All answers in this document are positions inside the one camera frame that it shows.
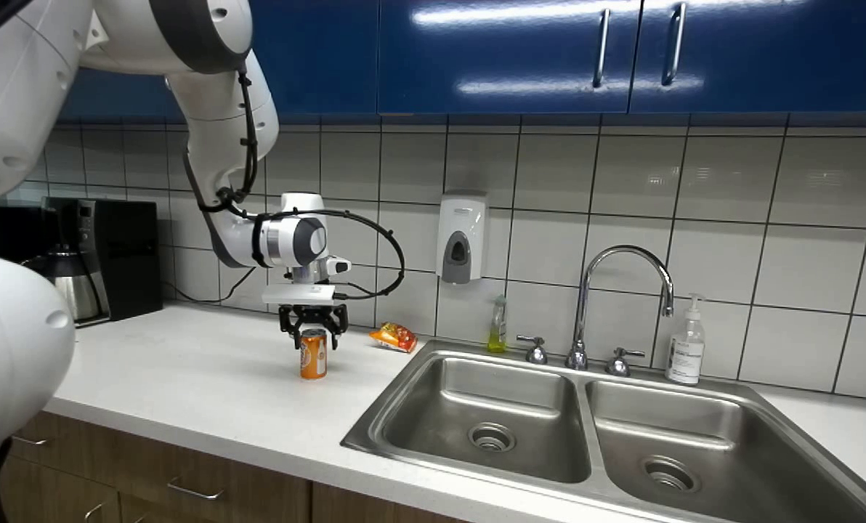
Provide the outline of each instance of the cabinet handle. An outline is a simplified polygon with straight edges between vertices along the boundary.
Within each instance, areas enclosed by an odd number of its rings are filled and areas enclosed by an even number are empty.
[[[195,500],[203,500],[203,501],[217,501],[223,496],[223,491],[195,491],[195,488],[185,488],[185,484],[176,484],[176,483],[165,483],[168,491],[176,491],[176,494],[185,494],[185,496],[195,496]]]
[[[604,83],[604,70],[608,70],[608,38],[609,38],[609,10],[602,10],[602,22],[599,22],[599,58],[595,58],[595,77],[589,82],[589,86],[602,86]]]
[[[89,510],[85,510],[82,520],[92,520],[92,517],[98,517],[98,513],[104,510],[104,506],[107,506],[107,501],[97,501]]]
[[[28,446],[46,446],[50,445],[50,437],[22,437],[22,436],[14,436],[14,440],[28,445]]]
[[[663,83],[673,83],[676,66],[684,64],[684,44],[685,44],[685,19],[689,19],[689,3],[676,3],[670,22],[673,22],[673,44],[670,44],[670,60],[663,73]]]

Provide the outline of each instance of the dish soap bottle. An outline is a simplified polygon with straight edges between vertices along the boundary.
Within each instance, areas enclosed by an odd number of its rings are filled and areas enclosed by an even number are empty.
[[[486,350],[492,350],[492,353],[506,353],[508,350],[502,315],[506,315],[506,302],[498,299],[495,302],[495,315],[492,315],[492,324],[487,324],[487,339],[486,339]]]
[[[673,336],[673,345],[670,345],[669,379],[698,384],[700,359],[704,359],[704,318],[700,318],[698,297],[691,297],[691,308],[685,314],[685,330]]]

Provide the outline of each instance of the sink basin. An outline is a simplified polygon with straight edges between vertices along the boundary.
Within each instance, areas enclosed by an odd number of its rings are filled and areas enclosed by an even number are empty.
[[[732,384],[431,343],[342,445],[656,520],[866,520],[866,483]]]
[[[487,359],[431,359],[387,407],[376,440],[551,483],[589,474],[575,387]]]
[[[750,401],[652,384],[588,387],[608,477],[628,494],[726,520],[866,520],[823,456]]]

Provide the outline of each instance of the can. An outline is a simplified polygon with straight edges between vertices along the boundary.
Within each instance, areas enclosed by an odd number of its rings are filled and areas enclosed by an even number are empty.
[[[299,378],[317,379],[326,375],[326,330],[306,329],[299,330]]]

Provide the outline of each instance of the sink drain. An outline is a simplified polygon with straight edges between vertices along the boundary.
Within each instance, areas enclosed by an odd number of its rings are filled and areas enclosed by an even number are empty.
[[[670,488],[670,491],[698,491],[694,474],[673,456],[647,456],[644,458],[644,477],[653,483]]]
[[[469,437],[487,452],[506,452],[518,445],[515,433],[498,422],[483,422],[471,427]]]

